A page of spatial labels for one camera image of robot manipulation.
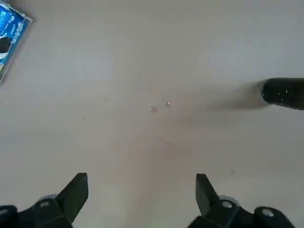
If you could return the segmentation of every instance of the black cylinder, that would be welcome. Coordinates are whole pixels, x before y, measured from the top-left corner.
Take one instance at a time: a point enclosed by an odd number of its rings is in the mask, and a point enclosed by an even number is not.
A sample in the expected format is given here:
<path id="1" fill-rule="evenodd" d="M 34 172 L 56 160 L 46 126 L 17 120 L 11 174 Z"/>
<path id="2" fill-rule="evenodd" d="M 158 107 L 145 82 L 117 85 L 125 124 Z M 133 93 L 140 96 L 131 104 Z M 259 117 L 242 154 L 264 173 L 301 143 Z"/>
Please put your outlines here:
<path id="1" fill-rule="evenodd" d="M 269 104 L 304 110 L 304 78 L 271 78 L 264 83 L 262 96 Z"/>

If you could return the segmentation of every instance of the blue package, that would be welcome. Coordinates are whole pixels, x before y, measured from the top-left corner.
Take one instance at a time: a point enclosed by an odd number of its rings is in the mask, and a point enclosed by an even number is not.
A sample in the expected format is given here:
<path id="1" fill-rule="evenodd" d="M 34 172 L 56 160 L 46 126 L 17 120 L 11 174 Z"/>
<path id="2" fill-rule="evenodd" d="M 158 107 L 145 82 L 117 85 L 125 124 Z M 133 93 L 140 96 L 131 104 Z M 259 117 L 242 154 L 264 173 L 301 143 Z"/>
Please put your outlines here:
<path id="1" fill-rule="evenodd" d="M 10 64 L 10 56 L 31 22 L 30 18 L 0 1 L 0 81 L 7 70 L 7 67 L 3 69 L 4 65 Z"/>

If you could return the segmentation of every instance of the beige table surface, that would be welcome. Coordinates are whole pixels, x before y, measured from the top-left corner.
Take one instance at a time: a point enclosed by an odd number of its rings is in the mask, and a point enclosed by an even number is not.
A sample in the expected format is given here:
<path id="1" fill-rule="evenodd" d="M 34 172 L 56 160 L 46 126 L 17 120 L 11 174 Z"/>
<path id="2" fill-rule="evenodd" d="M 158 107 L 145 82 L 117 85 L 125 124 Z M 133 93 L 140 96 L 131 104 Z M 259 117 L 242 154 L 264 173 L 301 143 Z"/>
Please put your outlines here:
<path id="1" fill-rule="evenodd" d="M 304 113 L 255 88 L 304 75 L 304 1 L 12 4 L 35 22 L 0 86 L 0 204 L 87 172 L 76 228 L 186 228 L 199 172 L 304 226 Z"/>

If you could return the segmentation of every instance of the metal screw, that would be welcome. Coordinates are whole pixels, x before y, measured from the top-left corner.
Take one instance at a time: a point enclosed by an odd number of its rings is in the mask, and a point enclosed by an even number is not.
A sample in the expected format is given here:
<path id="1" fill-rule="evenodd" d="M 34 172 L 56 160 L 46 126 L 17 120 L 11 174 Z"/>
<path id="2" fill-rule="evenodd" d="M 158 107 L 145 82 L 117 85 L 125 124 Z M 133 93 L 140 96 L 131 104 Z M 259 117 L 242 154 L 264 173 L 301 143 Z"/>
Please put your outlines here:
<path id="1" fill-rule="evenodd" d="M 9 210 L 7 209 L 3 209 L 3 210 L 0 210 L 0 215 L 4 215 L 6 213 L 8 213 Z"/>
<path id="2" fill-rule="evenodd" d="M 225 207 L 225 208 L 232 208 L 232 204 L 228 201 L 222 202 L 222 206 Z"/>
<path id="3" fill-rule="evenodd" d="M 263 213 L 263 215 L 265 215 L 267 217 L 273 217 L 274 216 L 273 212 L 269 209 L 263 209 L 262 213 Z"/>

